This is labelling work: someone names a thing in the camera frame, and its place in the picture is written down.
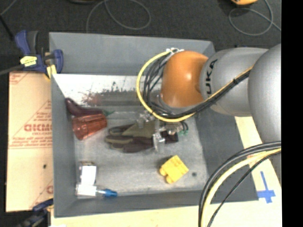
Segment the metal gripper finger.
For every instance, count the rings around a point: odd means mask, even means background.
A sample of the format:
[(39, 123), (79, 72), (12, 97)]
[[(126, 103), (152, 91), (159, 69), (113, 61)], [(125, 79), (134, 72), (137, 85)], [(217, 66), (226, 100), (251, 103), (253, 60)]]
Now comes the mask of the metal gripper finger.
[(137, 119), (137, 124), (139, 128), (143, 128), (148, 122), (154, 121), (155, 117), (150, 113), (140, 113)]
[(160, 132), (156, 132), (152, 136), (153, 148), (155, 151), (159, 150), (159, 145), (165, 142), (165, 139), (162, 137)]

